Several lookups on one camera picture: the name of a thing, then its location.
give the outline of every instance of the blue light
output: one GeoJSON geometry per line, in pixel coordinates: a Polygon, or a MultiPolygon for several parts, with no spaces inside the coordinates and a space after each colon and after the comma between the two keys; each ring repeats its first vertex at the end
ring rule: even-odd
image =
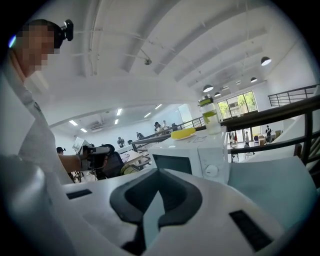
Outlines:
{"type": "Polygon", "coordinates": [[[16,41],[16,36],[13,36],[9,41],[9,48],[11,48],[11,46],[14,44],[15,41],[16,41]]]}

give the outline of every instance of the microwave knob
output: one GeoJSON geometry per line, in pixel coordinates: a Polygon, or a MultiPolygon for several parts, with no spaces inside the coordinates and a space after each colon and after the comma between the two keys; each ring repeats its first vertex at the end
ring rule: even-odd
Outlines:
{"type": "Polygon", "coordinates": [[[210,177],[215,177],[218,175],[218,167],[216,167],[215,165],[208,165],[205,169],[205,173],[210,176],[210,177]]]}

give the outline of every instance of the white microwave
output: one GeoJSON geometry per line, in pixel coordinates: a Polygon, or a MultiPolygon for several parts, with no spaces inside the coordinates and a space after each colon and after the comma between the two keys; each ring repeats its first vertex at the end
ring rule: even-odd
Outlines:
{"type": "Polygon", "coordinates": [[[227,184],[230,175],[228,134],[225,126],[221,129],[219,134],[209,135],[201,130],[189,138],[168,138],[150,147],[152,165],[227,184]]]}

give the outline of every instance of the window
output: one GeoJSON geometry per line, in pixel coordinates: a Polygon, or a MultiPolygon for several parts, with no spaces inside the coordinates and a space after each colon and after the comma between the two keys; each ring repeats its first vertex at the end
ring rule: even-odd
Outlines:
{"type": "Polygon", "coordinates": [[[218,102],[218,106],[219,106],[223,120],[231,118],[230,110],[229,110],[228,103],[226,100],[218,102]]]}
{"type": "Polygon", "coordinates": [[[218,106],[223,120],[258,110],[252,91],[220,101],[218,106]]]}

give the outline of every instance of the white table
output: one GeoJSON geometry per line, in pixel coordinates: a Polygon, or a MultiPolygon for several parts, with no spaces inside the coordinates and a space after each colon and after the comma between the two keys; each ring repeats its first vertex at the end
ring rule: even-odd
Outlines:
{"type": "Polygon", "coordinates": [[[132,147],[132,145],[128,145],[128,146],[124,146],[124,147],[117,149],[115,152],[118,152],[118,154],[122,154],[124,152],[127,152],[129,150],[133,150],[133,149],[134,148],[132,147]]]}
{"type": "Polygon", "coordinates": [[[138,153],[138,152],[136,152],[134,150],[130,150],[130,151],[125,152],[123,154],[129,154],[128,160],[126,162],[124,162],[125,165],[132,165],[135,162],[140,161],[144,157],[143,154],[138,153]]]}

